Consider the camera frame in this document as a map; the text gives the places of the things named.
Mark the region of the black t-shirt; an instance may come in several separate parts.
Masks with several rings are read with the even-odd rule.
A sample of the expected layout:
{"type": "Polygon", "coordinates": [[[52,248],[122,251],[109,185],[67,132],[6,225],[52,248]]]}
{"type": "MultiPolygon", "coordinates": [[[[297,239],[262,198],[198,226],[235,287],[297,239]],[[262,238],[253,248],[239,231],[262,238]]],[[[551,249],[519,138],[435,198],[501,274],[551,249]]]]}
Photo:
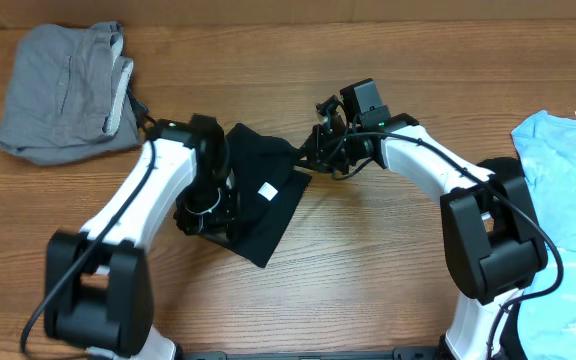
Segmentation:
{"type": "Polygon", "coordinates": [[[200,235],[264,268],[287,229],[311,176],[294,169],[298,150],[239,123],[226,135],[236,222],[225,233],[200,235]]]}

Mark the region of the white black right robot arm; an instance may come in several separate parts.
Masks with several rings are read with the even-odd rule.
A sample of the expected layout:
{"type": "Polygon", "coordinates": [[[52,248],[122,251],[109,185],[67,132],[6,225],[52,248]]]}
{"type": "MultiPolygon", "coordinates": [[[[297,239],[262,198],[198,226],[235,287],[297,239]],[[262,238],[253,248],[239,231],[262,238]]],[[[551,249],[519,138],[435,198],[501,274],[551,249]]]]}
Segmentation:
{"type": "Polygon", "coordinates": [[[337,180],[374,162],[416,185],[440,208],[444,257],[460,294],[431,359],[521,359],[518,306],[548,255],[521,173],[474,165],[412,116],[390,112],[368,78],[317,104],[319,124],[300,164],[337,180]]]}

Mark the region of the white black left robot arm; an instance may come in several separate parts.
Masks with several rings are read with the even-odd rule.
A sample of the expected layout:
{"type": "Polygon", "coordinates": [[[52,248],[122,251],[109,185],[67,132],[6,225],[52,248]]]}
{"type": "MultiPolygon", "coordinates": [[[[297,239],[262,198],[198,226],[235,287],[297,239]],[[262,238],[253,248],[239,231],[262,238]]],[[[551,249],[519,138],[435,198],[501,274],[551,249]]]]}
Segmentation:
{"type": "Polygon", "coordinates": [[[93,359],[180,359],[154,326],[147,254],[167,214],[187,235],[225,239],[235,217],[230,149],[213,117],[158,120],[107,205],[76,233],[57,231],[46,254],[45,334],[93,359]]]}

